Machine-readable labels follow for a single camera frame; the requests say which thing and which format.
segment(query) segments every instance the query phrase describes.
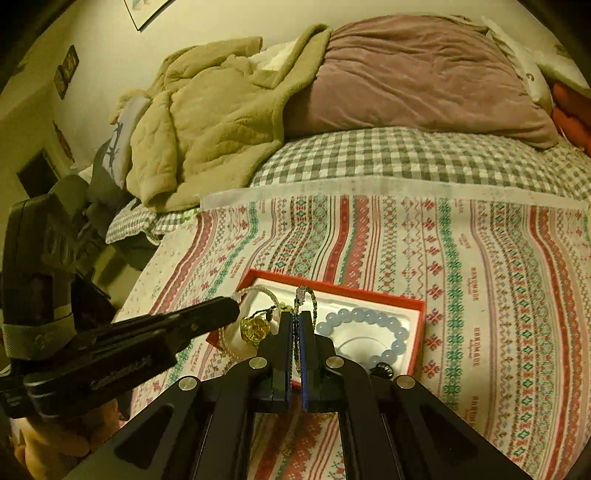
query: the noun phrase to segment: wall decoration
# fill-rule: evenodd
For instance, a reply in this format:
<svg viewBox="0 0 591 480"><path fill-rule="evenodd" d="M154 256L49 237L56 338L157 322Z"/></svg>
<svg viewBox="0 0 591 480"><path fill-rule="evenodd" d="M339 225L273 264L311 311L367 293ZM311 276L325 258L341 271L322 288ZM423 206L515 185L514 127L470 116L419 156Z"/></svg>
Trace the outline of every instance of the wall decoration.
<svg viewBox="0 0 591 480"><path fill-rule="evenodd" d="M64 72L64 80L66 83L69 84L72 81L72 77L74 76L74 72L78 68L79 63L80 60L78 59L76 49L74 48L74 45L70 45L70 48L68 48L68 53L66 53L66 58L61 64L61 68Z"/></svg>
<svg viewBox="0 0 591 480"><path fill-rule="evenodd" d="M66 96L66 90L68 89L68 83L64 78L64 71L61 65L57 66L56 74L53 77L53 83L56 84L57 93L60 94L60 98L63 100Z"/></svg>
<svg viewBox="0 0 591 480"><path fill-rule="evenodd" d="M74 155L72 155L72 149L70 148L70 145L66 140L66 137L64 137L64 134L61 133L61 130L58 128L55 122L53 122L53 128L56 130L57 139L60 142L60 146L66 154L66 157L68 157L72 161L72 163L74 163Z"/></svg>
<svg viewBox="0 0 591 480"><path fill-rule="evenodd" d="M171 0L124 0L137 30L143 29Z"/></svg>

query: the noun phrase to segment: gray checkered sheet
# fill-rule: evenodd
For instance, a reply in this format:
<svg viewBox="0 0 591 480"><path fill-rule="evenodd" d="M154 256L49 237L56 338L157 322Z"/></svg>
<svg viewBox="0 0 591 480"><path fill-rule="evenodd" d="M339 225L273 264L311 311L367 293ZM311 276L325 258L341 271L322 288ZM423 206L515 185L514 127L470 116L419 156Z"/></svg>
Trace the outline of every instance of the gray checkered sheet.
<svg viewBox="0 0 591 480"><path fill-rule="evenodd" d="M540 151L496 135L404 127L333 132L288 142L258 169L250 186L358 175L512 186L585 201L591 197L591 160L565 140ZM139 232L159 242L199 212L156 214L142 205L128 209L130 205L113 220L107 243Z"/></svg>

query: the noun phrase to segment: bedroom wall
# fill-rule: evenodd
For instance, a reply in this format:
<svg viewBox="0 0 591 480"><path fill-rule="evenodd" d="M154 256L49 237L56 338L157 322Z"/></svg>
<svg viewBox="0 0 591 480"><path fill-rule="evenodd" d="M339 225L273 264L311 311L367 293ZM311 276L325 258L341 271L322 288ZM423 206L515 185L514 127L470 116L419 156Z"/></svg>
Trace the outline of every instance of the bedroom wall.
<svg viewBox="0 0 591 480"><path fill-rule="evenodd" d="M21 61L25 63L24 70L8 81L0 95L0 119L52 84L57 65L62 60L57 57L57 52L64 38L70 35L70 24L76 18L79 6L72 5L39 36L26 53Z"/></svg>
<svg viewBox="0 0 591 480"><path fill-rule="evenodd" d="M551 48L556 39L517 0L175 0L138 32L124 0L79 0L59 55L74 44L80 65L64 100L53 94L56 122L77 162L90 164L111 135L108 116L126 89L147 87L162 59L192 44L261 35L265 45L296 38L306 26L332 27L397 12L486 15L520 42Z"/></svg>
<svg viewBox="0 0 591 480"><path fill-rule="evenodd" d="M45 148L59 176L69 173L69 160L63 154L53 128L50 93L48 88L39 90L0 119L0 265L10 207L28 198L18 180L18 170Z"/></svg>

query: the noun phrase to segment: striped blanket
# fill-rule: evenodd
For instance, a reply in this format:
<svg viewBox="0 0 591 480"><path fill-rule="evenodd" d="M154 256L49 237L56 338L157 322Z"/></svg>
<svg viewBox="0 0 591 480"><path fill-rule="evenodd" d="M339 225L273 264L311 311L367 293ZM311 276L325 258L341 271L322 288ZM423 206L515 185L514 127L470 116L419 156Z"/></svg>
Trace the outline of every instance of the striped blanket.
<svg viewBox="0 0 591 480"><path fill-rule="evenodd" d="M534 479L563 478L591 433L586 205L484 186L443 197L449 185L415 180L384 195L365 181L355 194L290 196L283 185L279 196L204 207L165 237L124 316L228 295L250 268L423 299L415 376ZM230 366L197 338L136 389L133 412L183 375ZM248 478L345 478L337 417L299 404L257 415Z"/></svg>

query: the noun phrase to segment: black bead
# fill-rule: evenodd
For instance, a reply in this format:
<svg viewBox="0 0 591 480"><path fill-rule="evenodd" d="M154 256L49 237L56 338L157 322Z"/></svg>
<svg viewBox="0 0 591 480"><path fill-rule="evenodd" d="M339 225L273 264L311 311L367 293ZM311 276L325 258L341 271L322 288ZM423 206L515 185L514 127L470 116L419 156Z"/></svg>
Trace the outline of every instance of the black bead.
<svg viewBox="0 0 591 480"><path fill-rule="evenodd" d="M394 376L394 369L387 363L380 362L375 367L373 367L369 373L375 375L376 377L390 380Z"/></svg>

